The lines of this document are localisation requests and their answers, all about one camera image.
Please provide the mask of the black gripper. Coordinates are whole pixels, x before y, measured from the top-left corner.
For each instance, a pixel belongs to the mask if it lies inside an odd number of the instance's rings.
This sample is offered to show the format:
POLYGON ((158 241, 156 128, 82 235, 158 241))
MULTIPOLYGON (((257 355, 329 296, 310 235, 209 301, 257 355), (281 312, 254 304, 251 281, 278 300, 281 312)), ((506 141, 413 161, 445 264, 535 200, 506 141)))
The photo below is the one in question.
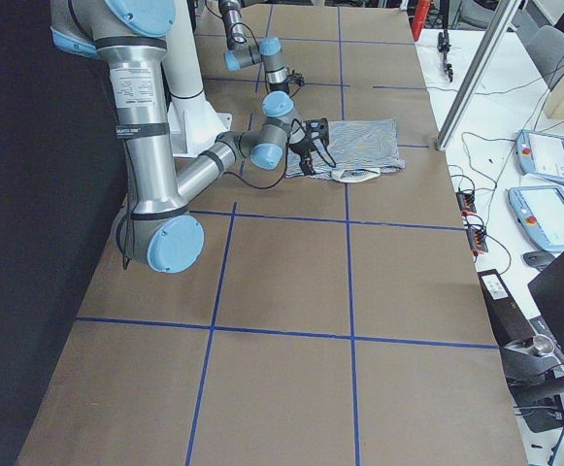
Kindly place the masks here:
POLYGON ((320 159, 330 168, 335 167, 335 160, 328 150, 329 124, 326 117, 304 120, 299 124, 302 133, 299 141, 290 143, 289 148, 300 157, 299 167, 305 176, 315 173, 312 153, 315 151, 320 159))
POLYGON ((305 78, 302 73, 292 70, 287 74, 284 82, 287 86, 296 85, 303 87, 305 85, 305 78))

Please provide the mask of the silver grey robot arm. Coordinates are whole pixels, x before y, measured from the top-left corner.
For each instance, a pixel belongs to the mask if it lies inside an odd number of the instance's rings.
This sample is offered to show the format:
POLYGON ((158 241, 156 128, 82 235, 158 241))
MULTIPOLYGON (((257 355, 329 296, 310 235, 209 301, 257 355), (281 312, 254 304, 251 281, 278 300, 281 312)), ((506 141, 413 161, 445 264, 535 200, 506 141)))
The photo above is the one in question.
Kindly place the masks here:
POLYGON ((257 1, 222 0, 217 3, 226 36, 224 60, 229 71, 262 64, 267 90, 282 91, 288 95, 292 84, 305 85, 303 75, 287 67, 279 38, 266 36, 257 40, 243 22, 242 9, 257 4, 257 1))
POLYGON ((189 268, 205 241, 189 203, 247 158, 264 170, 289 152, 305 174, 329 143, 324 118, 300 117, 289 93, 295 81, 275 37, 246 36, 239 1, 218 5, 229 70, 260 64, 269 91, 257 131, 231 129, 231 117, 208 102, 184 1, 54 1, 51 33, 63 51, 105 61, 116 104, 116 136, 126 155, 127 207, 116 224, 124 261, 175 274, 189 268))

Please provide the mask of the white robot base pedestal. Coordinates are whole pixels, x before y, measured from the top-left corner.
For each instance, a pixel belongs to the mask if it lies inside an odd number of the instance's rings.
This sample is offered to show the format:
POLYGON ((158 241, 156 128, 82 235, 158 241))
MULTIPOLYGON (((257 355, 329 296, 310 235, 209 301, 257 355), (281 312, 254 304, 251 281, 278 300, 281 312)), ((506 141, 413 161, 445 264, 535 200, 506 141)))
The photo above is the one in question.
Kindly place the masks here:
POLYGON ((194 157, 230 128, 232 116, 218 113, 208 101, 187 2, 176 0, 174 6, 176 17, 166 35, 167 53, 162 61, 171 98, 170 141, 175 157, 194 157))

